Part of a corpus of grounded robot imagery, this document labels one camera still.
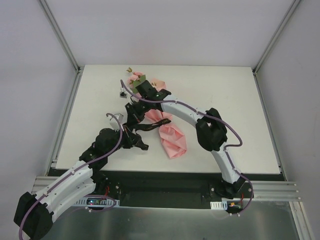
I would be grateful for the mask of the black ribbon gold lettering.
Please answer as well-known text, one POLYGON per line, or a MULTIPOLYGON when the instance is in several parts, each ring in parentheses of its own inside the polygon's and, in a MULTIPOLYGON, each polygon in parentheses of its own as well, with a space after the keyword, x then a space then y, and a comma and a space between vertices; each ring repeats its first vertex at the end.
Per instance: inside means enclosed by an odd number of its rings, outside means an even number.
MULTIPOLYGON (((167 125, 171 123, 171 120, 168 118, 164 118, 161 119, 158 122, 155 123, 151 123, 151 124, 135 124, 133 126, 127 126, 126 124, 123 126, 124 131, 125 130, 130 130, 131 132, 138 134, 137 131, 144 131, 144 132, 148 132, 148 131, 152 131, 156 128, 159 128, 161 126, 167 125)), ((123 147, 122 143, 123 143, 124 138, 122 138, 121 140, 121 147, 123 147)), ((142 140, 142 151, 147 151, 149 149, 149 145, 145 144, 142 140)))

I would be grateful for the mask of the pink fake flower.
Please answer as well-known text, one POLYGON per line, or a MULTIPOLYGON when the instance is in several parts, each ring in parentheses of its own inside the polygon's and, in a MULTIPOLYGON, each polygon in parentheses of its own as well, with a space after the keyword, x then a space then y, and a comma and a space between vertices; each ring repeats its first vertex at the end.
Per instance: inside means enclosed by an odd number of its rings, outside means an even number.
POLYGON ((146 75, 139 71, 133 71, 131 67, 126 70, 130 75, 127 79, 127 86, 134 94, 138 94, 137 86, 146 80, 146 75))

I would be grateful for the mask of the pink wrapping paper sheet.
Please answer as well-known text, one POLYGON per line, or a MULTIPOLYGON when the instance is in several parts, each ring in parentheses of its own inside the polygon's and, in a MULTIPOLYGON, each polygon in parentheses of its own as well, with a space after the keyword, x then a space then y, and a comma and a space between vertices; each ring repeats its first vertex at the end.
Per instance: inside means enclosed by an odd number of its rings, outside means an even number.
POLYGON ((151 123, 169 119, 171 122, 158 128, 161 144, 170 159, 179 158, 187 152, 185 134, 173 123, 173 116, 160 110, 151 109, 145 114, 151 123))

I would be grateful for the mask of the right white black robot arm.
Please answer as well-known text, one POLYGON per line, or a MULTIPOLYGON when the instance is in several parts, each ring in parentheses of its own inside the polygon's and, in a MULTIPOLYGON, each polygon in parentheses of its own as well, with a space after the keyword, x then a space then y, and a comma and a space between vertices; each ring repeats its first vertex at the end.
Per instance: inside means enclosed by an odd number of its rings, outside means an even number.
POLYGON ((198 144, 212 154, 221 171, 222 179, 214 188, 216 194, 233 199, 242 193, 247 179, 236 167, 228 152, 228 148, 232 146, 228 143, 228 131, 231 131, 239 141, 238 144, 233 144, 234 148, 241 147, 243 140, 228 123, 222 120, 215 108, 201 110, 192 107, 166 89, 156 90, 147 80, 136 87, 137 94, 129 90, 124 83, 121 87, 131 97, 136 98, 136 101, 125 106, 128 125, 141 122, 150 110, 171 114, 189 123, 196 130, 198 144))

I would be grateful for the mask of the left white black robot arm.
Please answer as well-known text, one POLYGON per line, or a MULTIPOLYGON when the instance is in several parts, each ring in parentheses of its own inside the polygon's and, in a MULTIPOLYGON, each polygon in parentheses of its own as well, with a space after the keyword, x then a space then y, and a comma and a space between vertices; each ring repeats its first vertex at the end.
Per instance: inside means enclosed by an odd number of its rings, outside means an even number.
POLYGON ((37 193, 25 192, 19 198, 13 218, 19 226, 19 239, 27 235, 32 240, 40 240, 78 199, 90 193, 102 194, 106 183, 99 171, 107 164, 108 157, 121 148, 133 147, 143 151, 149 148, 140 135, 126 126, 120 130, 102 129, 73 167, 37 193))

